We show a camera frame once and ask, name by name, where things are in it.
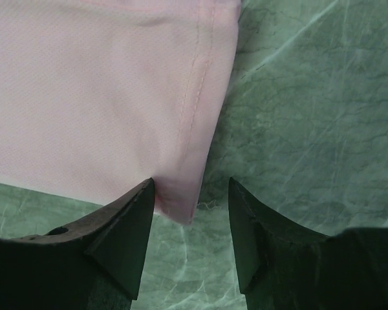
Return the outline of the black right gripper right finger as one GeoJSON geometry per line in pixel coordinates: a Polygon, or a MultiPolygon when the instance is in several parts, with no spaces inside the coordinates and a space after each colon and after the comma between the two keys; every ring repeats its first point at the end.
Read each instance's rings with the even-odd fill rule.
{"type": "Polygon", "coordinates": [[[388,309],[388,228],[327,236],[261,203],[235,179],[228,209],[248,309],[388,309]]]}

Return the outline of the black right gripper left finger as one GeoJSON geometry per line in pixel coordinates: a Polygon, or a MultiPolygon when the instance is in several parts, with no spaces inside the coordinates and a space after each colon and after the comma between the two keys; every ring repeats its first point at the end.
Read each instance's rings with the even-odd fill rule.
{"type": "Polygon", "coordinates": [[[130,309],[154,206],[147,179],[47,234],[0,238],[0,309],[130,309]]]}

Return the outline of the pink t shirt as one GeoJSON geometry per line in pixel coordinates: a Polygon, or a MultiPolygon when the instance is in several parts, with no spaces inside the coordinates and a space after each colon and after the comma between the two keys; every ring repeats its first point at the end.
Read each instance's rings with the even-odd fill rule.
{"type": "Polygon", "coordinates": [[[0,183],[190,224],[240,1],[0,1],[0,183]]]}

